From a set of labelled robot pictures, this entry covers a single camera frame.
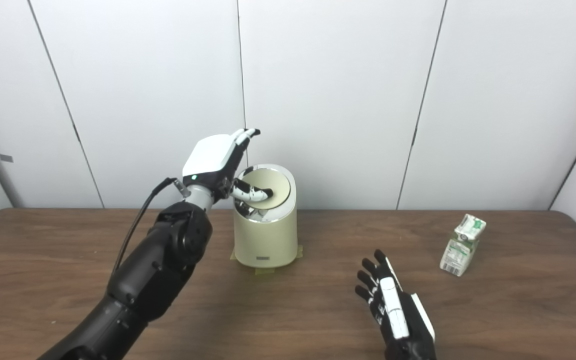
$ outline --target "juice box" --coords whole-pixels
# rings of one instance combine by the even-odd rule
[[[486,229],[486,221],[466,214],[448,240],[439,268],[453,275],[464,275],[473,260],[484,229]]]

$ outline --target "black robotic arm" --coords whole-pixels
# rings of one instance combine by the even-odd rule
[[[160,212],[147,236],[110,276],[105,294],[89,315],[39,360],[121,360],[148,323],[158,319],[188,282],[213,233],[212,205],[233,194],[261,201],[272,196],[234,173],[251,137],[259,130],[241,129],[199,141],[175,183],[183,200]]]

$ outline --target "yellow tape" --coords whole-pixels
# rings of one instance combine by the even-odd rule
[[[272,274],[275,272],[275,268],[267,268],[267,269],[254,269],[254,275],[264,275],[264,274]]]

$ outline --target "wooden table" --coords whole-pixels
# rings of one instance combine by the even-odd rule
[[[149,212],[132,245],[154,219]],[[418,292],[439,360],[576,359],[576,224],[560,212],[474,211],[488,226],[461,278],[439,260],[462,211],[299,212],[304,256],[255,275],[230,260],[233,219],[127,359],[381,360],[384,344],[354,293],[380,248]],[[34,359],[101,298],[135,210],[0,211],[0,359]]]

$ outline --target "robotic arm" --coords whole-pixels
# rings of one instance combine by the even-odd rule
[[[112,272],[98,305],[39,360],[121,360],[148,323],[164,315],[192,276],[213,233],[208,212],[229,196],[262,201],[273,196],[234,177],[257,129],[240,129],[199,141],[182,180],[167,178],[149,200],[173,183],[183,196],[157,215],[154,225],[130,256]],[[436,360],[432,324],[416,294],[402,290],[388,258],[375,251],[378,264],[364,259],[356,292],[368,303],[386,342],[386,360]]]
[[[197,143],[181,181],[183,200],[160,212],[145,239],[112,273],[98,305],[39,360],[121,360],[148,323],[158,319],[183,289],[213,233],[208,212],[230,195],[246,201],[272,196],[243,181],[233,182],[257,129],[214,135]]]

